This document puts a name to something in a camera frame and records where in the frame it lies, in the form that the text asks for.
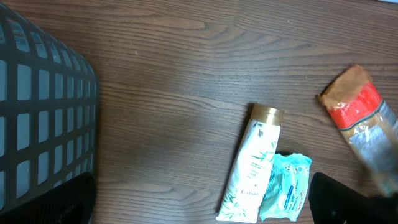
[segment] red label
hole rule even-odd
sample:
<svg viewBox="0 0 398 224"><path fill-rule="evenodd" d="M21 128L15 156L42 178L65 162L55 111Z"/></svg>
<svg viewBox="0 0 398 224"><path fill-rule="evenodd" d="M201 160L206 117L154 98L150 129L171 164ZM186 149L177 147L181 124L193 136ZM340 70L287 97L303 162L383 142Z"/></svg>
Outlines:
<svg viewBox="0 0 398 224"><path fill-rule="evenodd" d="M345 129L372 115L379 108L381 102L380 93L373 83L369 82L363 86L361 93L355 100L345 104L342 108L328 111L338 128Z"/></svg>

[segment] teal plastic wrapper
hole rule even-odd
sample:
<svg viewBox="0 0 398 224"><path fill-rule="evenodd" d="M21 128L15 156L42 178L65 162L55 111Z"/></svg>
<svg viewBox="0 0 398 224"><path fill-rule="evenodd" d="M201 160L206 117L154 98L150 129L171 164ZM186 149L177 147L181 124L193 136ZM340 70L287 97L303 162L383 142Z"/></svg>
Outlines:
<svg viewBox="0 0 398 224"><path fill-rule="evenodd" d="M301 154L274 156L274 166L260 208L261 220L297 220L307 195L311 162L310 158Z"/></svg>

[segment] wooden table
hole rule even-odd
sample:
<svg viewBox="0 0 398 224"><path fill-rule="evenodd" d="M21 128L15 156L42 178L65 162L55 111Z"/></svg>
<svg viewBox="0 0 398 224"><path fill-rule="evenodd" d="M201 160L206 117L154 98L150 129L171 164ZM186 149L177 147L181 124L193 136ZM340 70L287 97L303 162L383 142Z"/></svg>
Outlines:
<svg viewBox="0 0 398 224"><path fill-rule="evenodd" d="M217 223L254 102L287 112L278 151L311 157L311 175L375 191L317 95L360 63L398 113L398 4L3 2L84 55L101 80L96 223ZM312 222L306 201L298 223Z"/></svg>

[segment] hand cream tube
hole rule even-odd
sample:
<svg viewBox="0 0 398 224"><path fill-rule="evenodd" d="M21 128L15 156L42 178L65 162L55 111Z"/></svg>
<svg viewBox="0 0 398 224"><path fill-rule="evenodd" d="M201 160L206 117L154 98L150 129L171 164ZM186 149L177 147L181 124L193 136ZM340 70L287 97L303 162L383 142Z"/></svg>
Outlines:
<svg viewBox="0 0 398 224"><path fill-rule="evenodd" d="M267 190L283 110L255 104L216 219L256 223Z"/></svg>

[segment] laundry basket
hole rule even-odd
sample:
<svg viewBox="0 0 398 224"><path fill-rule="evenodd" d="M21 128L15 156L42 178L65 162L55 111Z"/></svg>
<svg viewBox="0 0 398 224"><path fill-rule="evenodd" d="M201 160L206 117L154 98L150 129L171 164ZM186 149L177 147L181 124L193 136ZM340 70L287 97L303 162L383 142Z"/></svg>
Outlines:
<svg viewBox="0 0 398 224"><path fill-rule="evenodd" d="M99 90L83 56L0 4L0 215L95 172Z"/></svg>

